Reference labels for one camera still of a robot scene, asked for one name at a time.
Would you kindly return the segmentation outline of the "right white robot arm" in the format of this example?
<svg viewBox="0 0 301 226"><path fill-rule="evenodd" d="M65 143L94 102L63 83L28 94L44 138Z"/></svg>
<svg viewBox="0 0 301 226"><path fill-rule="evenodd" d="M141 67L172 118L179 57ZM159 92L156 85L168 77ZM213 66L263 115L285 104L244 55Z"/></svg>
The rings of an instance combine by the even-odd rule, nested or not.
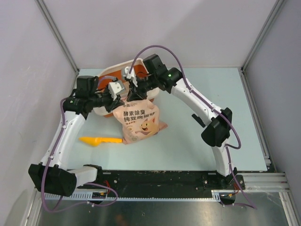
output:
<svg viewBox="0 0 301 226"><path fill-rule="evenodd" d="M226 151L232 111L210 103L184 78L183 72L174 67L167 69L157 54L144 59L143 64L149 73L144 79L137 78L134 69L130 66L122 69L122 77L130 83L127 101L146 99L147 92L155 88L166 91L183 101L195 113L195 120L204 128L201 137L212 148L218 186L228 189L234 183Z"/></svg>

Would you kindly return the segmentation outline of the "yellow plastic litter scoop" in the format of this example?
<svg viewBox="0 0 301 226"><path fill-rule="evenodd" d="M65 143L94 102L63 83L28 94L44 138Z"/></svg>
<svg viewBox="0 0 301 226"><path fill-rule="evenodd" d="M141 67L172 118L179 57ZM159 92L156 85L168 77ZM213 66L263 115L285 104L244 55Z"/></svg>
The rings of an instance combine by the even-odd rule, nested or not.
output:
<svg viewBox="0 0 301 226"><path fill-rule="evenodd" d="M116 143L120 144L123 142L121 138L114 138L114 137L79 137L79 141L92 146L97 147L101 143Z"/></svg>

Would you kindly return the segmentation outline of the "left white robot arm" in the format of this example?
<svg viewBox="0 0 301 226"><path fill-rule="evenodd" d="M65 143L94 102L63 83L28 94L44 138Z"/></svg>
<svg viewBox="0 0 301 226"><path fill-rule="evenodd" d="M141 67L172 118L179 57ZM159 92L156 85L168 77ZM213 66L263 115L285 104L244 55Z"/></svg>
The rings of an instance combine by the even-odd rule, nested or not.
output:
<svg viewBox="0 0 301 226"><path fill-rule="evenodd" d="M79 76L71 94L60 102L61 120L53 141L38 164L31 164L28 173L41 193L69 197L79 186L89 183L93 188L103 185L102 168L86 164L68 169L73 143L94 108L111 112L123 105L120 94L125 90L121 80L114 77L99 89L97 76Z"/></svg>

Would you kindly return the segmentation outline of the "black bag sealing clip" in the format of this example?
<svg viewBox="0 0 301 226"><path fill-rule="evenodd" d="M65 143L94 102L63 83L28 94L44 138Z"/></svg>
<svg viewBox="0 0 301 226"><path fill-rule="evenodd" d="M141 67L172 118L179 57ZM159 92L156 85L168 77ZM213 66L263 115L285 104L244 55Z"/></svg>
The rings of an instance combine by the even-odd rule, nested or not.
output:
<svg viewBox="0 0 301 226"><path fill-rule="evenodd" d="M199 116L197 116L196 114L192 114L191 116L202 128L206 126Z"/></svg>

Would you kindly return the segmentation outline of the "pink cat litter bag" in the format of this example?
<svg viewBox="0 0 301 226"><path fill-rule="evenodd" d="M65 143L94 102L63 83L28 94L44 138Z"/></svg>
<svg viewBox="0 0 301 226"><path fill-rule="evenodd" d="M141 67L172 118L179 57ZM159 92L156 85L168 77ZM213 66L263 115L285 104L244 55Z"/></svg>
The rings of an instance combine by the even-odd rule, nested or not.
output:
<svg viewBox="0 0 301 226"><path fill-rule="evenodd" d="M131 102L124 99L124 104L112 113L122 125L124 144L150 138L167 128L160 120L159 108L148 99Z"/></svg>

